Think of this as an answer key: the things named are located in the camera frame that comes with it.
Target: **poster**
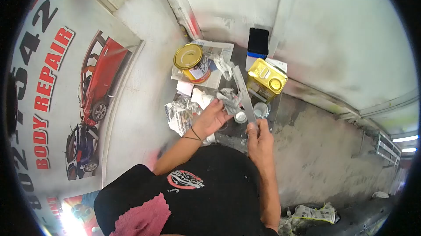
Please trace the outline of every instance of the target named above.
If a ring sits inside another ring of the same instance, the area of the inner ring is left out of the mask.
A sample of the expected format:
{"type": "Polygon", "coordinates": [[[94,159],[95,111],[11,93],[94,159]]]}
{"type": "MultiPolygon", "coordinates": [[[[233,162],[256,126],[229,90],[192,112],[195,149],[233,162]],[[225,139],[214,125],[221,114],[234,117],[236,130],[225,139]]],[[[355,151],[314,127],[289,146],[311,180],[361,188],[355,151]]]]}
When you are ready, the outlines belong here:
{"type": "Polygon", "coordinates": [[[23,20],[10,70],[18,94],[11,145],[26,197],[52,235],[77,228],[63,199],[101,189],[100,140],[141,43],[96,0],[34,0],[23,20]]]}
{"type": "Polygon", "coordinates": [[[99,191],[63,199],[63,212],[69,213],[77,229],[83,229],[87,236],[103,236],[96,221],[93,202],[99,191]]]}

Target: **pink towel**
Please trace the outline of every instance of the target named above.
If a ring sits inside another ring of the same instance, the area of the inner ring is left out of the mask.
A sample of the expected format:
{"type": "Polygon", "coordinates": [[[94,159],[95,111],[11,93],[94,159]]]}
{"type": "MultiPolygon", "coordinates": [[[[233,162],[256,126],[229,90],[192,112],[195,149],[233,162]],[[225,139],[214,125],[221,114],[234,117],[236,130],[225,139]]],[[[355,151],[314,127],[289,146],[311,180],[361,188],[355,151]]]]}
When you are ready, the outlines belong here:
{"type": "Polygon", "coordinates": [[[121,215],[110,236],[159,236],[170,214],[164,194],[159,193],[142,206],[131,208],[121,215]]]}

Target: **hand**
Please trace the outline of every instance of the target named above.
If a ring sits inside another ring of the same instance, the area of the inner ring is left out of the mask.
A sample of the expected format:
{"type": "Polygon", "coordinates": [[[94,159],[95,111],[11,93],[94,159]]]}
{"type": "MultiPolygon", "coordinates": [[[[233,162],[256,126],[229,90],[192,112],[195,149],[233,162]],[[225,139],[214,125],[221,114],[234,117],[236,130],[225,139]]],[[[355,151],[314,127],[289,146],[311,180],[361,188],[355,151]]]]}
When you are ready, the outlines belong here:
{"type": "Polygon", "coordinates": [[[214,99],[193,124],[193,130],[202,140],[215,133],[226,121],[233,117],[228,115],[226,111],[222,111],[223,108],[224,103],[214,99]]]}
{"type": "Polygon", "coordinates": [[[261,176],[266,175],[269,171],[273,171],[273,136],[269,131],[269,125],[266,119],[256,119],[260,129],[260,135],[257,136],[255,125],[249,123],[247,125],[247,148],[248,156],[256,165],[261,176]]]}

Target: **dark blue car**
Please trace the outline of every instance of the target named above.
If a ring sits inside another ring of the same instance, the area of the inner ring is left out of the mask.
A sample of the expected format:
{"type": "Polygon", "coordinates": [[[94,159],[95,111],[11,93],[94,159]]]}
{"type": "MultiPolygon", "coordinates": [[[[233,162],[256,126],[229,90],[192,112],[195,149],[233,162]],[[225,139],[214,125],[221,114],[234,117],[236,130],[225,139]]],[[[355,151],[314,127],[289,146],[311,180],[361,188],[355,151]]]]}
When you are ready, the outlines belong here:
{"type": "Polygon", "coordinates": [[[97,146],[98,129],[95,126],[77,124],[67,136],[66,172],[70,181],[83,178],[86,172],[92,172],[98,167],[98,156],[95,153],[97,146]]]}

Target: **gold paint can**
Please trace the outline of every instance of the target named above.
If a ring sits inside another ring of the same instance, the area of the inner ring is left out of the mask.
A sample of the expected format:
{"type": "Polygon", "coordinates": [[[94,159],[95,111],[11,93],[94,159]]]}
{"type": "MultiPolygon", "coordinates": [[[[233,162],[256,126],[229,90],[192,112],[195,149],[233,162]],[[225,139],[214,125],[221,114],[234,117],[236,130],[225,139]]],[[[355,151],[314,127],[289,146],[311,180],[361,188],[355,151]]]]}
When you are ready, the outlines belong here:
{"type": "Polygon", "coordinates": [[[247,91],[264,103],[279,95],[288,76],[262,58],[257,58],[248,70],[247,91]]]}
{"type": "Polygon", "coordinates": [[[211,72],[202,47],[194,43],[186,44],[177,50],[174,65],[194,84],[206,81],[211,72]]]}

